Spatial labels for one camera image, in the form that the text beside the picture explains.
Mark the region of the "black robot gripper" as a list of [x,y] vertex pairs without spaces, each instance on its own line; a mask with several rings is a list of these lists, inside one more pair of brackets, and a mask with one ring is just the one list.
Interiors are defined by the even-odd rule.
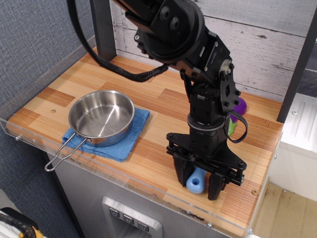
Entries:
[[217,200],[228,183],[241,186],[247,164],[227,145],[225,128],[190,129],[189,134],[168,133],[167,152],[173,156],[178,181],[185,187],[195,167],[209,173],[208,199]]

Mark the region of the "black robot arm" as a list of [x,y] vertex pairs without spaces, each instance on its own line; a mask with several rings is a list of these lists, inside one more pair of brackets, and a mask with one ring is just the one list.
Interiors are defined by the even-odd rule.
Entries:
[[119,0],[138,30],[135,41],[149,58],[179,71],[190,103],[188,134],[169,133],[179,182],[185,186],[195,168],[210,173],[208,198],[216,200],[229,183],[241,185],[246,163],[228,148],[231,117],[240,91],[233,79],[228,48],[205,25],[191,0]]

